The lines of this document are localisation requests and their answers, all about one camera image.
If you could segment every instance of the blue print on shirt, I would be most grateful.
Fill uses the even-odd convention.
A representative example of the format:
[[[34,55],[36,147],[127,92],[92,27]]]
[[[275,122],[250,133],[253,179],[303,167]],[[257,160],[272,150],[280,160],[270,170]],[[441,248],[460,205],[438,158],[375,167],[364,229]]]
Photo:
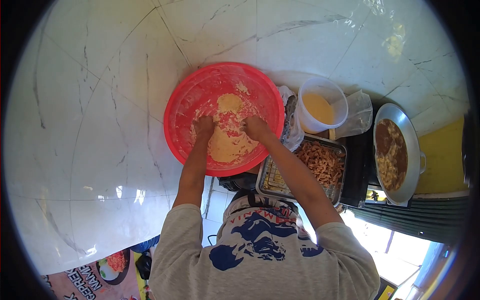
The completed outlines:
[[[215,268],[222,271],[234,268],[243,261],[244,257],[248,256],[269,261],[285,259],[286,250],[276,237],[284,238],[297,233],[296,224],[290,219],[280,219],[278,223],[271,222],[270,220],[278,220],[277,217],[282,218],[285,215],[279,215],[279,210],[274,208],[261,209],[265,211],[265,217],[253,212],[251,216],[245,218],[242,225],[232,229],[232,234],[240,233],[244,240],[242,244],[218,245],[211,249],[209,258]],[[303,256],[311,257],[323,251],[322,247],[315,245],[310,240],[308,234],[306,236],[299,235],[299,239],[305,241],[305,244],[302,245],[303,248],[300,249]]]

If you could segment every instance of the bowl handle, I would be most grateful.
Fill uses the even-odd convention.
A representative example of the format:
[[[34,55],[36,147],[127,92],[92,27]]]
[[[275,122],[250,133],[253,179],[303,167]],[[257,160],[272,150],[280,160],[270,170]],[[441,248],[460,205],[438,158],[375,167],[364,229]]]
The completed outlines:
[[[421,164],[421,158],[425,159],[425,163],[423,164],[423,167],[420,167],[420,174],[425,172],[427,169],[427,157],[425,156],[425,153],[423,151],[420,151],[420,164]]]

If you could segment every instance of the black plastic bag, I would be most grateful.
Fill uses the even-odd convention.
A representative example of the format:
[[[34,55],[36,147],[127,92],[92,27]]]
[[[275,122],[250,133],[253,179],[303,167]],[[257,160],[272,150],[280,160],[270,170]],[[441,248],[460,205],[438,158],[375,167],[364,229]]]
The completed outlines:
[[[150,277],[152,258],[150,258],[150,256],[147,256],[146,253],[143,253],[142,256],[140,256],[135,262],[135,266],[138,269],[138,273],[140,273],[140,277],[143,280],[147,280]]]

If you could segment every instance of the fried food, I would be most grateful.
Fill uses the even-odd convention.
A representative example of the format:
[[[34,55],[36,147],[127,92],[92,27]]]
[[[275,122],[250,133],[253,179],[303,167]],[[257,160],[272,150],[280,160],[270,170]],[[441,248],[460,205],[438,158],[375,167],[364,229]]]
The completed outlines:
[[[340,161],[344,153],[335,153],[331,148],[320,145],[318,141],[303,142],[297,157],[312,171],[317,181],[326,188],[339,187],[344,163]]]
[[[400,188],[407,173],[407,146],[400,128],[389,119],[382,119],[375,131],[378,174],[388,191]]]

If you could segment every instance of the gray t-shirt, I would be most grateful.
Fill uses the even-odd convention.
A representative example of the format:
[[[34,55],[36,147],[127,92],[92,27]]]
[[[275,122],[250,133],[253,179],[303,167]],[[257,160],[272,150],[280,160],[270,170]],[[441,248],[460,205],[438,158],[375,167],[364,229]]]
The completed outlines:
[[[202,217],[193,204],[165,219],[149,286],[159,299],[373,299],[380,278],[351,229],[328,223],[314,244],[301,217],[283,202],[247,197],[225,210],[215,246],[202,248]]]

